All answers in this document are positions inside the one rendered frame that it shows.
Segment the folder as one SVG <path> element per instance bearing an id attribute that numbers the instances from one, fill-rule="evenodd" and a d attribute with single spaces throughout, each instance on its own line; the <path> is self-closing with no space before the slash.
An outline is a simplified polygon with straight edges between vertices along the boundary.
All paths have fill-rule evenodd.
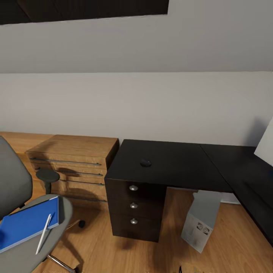
<path id="1" fill-rule="evenodd" d="M 0 253 L 59 225 L 59 198 L 53 197 L 4 216 L 0 222 Z M 46 232 L 45 231 L 45 232 Z"/>

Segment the desktop computer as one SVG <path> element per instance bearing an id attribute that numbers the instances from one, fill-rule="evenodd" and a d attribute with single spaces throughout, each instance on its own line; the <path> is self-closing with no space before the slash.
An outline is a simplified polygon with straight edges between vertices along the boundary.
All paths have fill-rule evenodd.
<path id="1" fill-rule="evenodd" d="M 213 231 L 223 192 L 197 191 L 181 233 L 188 244 L 202 253 Z"/>

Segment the pen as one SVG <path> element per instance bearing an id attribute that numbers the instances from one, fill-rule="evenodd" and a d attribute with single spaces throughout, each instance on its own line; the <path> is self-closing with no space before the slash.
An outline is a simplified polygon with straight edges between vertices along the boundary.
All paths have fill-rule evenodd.
<path id="1" fill-rule="evenodd" d="M 40 242 L 39 242 L 39 245 L 38 245 L 38 249 L 37 249 L 36 254 L 37 254 L 38 251 L 39 251 L 39 248 L 40 248 L 40 246 L 41 246 L 41 243 L 42 243 L 42 240 L 43 240 L 43 237 L 44 237 L 44 234 L 45 234 L 45 230 L 46 230 L 46 228 L 47 228 L 47 225 L 49 224 L 50 219 L 51 219 L 51 215 L 49 215 L 49 217 L 48 217 L 48 219 L 47 219 L 47 222 L 46 222 L 46 224 L 45 224 L 45 228 L 44 228 L 44 231 L 43 231 L 43 233 L 42 233 L 42 236 L 41 236 L 41 239 L 40 239 Z"/>

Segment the swivel chair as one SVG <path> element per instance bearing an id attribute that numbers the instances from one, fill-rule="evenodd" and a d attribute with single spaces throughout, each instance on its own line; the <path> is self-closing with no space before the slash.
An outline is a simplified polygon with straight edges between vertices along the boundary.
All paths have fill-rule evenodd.
<path id="1" fill-rule="evenodd" d="M 83 228 L 85 221 L 78 219 L 70 224 L 73 215 L 71 201 L 62 195 L 51 194 L 51 182 L 60 179 L 56 171 L 41 169 L 36 176 L 45 181 L 46 194 L 28 202 L 33 194 L 32 176 L 12 146 L 0 135 L 0 222 L 17 209 L 20 211 L 53 197 L 59 198 L 59 225 L 45 232 L 38 253 L 42 234 L 0 253 L 0 273 L 32 273 L 47 258 L 69 273 L 79 273 L 79 267 L 72 269 L 50 252 L 66 230 L 78 222 L 78 226 Z"/>

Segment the mouse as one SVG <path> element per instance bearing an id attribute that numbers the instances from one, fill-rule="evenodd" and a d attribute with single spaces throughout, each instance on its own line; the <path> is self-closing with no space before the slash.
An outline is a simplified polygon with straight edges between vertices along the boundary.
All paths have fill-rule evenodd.
<path id="1" fill-rule="evenodd" d="M 148 160 L 148 159 L 144 159 L 144 158 L 143 158 L 143 159 L 140 160 L 140 163 L 141 163 L 142 165 L 147 166 L 147 165 L 150 165 L 151 161 Z"/>

